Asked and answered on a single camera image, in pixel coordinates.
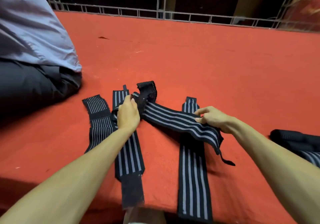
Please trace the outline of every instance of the orange red surface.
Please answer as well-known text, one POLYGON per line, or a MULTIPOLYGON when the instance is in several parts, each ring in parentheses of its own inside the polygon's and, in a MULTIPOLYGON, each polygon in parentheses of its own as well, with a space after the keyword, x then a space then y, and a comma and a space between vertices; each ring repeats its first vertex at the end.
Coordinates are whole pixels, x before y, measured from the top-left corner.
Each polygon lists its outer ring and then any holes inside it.
MULTIPOLYGON (((320 135, 319 44, 310 33, 57 13, 83 66, 83 87, 68 100, 0 130, 0 208, 81 156, 89 142, 82 99, 154 80, 157 103, 181 110, 186 96, 213 105, 268 135, 273 129, 320 135)), ((146 166, 145 205, 177 210, 179 145, 142 121, 138 136, 146 166)), ((294 223, 254 162, 230 135, 222 163, 205 145, 214 220, 294 223)), ((83 223, 122 215, 121 185, 112 165, 83 223)))

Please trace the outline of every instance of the hand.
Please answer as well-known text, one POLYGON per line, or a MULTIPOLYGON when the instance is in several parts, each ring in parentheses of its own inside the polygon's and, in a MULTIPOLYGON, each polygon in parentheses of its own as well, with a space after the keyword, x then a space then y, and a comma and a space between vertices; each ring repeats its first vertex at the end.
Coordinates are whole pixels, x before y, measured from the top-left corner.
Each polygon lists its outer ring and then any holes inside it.
POLYGON ((211 125, 213 127, 220 128, 223 133, 230 134, 231 131, 229 129, 230 123, 233 121, 233 117, 222 113, 220 110, 209 106, 205 108, 198 109, 194 112, 196 115, 203 116, 201 118, 194 118, 195 121, 201 124, 207 123, 208 125, 211 125))
POLYGON ((126 96, 123 104, 119 106, 118 129, 126 129, 133 133, 139 125, 140 116, 137 103, 134 99, 130 100, 130 95, 126 96))

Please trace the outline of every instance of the person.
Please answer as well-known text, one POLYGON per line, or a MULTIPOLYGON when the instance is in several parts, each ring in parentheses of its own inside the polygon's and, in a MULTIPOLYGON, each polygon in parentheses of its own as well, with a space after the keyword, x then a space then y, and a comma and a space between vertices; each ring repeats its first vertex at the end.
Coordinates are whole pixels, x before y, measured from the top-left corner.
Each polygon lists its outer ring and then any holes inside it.
MULTIPOLYGON (((320 169, 265 138, 249 125, 215 109, 198 109, 195 118, 232 134, 253 159, 278 200, 297 223, 320 220, 320 169)), ((137 104, 128 95, 118 111, 118 130, 31 190, 0 218, 0 224, 79 223, 118 152, 137 128, 137 104)), ((130 210, 125 223, 165 223, 148 209, 130 210)))
POLYGON ((0 0, 0 117, 76 93, 81 69, 67 31, 46 0, 0 0))

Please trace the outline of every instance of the person's left arm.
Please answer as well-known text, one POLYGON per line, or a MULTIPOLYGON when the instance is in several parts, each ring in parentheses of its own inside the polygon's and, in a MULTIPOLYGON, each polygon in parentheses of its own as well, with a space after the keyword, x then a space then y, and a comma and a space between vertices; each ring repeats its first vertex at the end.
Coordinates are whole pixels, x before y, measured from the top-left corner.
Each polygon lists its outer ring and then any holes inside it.
POLYGON ((122 146, 137 128, 137 104, 128 95, 118 130, 35 187, 0 218, 0 224, 79 223, 122 146))

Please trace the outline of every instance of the black pants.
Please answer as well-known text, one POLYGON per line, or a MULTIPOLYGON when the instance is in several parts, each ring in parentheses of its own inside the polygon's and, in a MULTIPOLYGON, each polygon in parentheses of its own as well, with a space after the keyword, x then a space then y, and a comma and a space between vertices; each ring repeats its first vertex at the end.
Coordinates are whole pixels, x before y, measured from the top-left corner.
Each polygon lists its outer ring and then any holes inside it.
POLYGON ((82 74, 0 58, 0 115, 30 112, 76 93, 82 74))

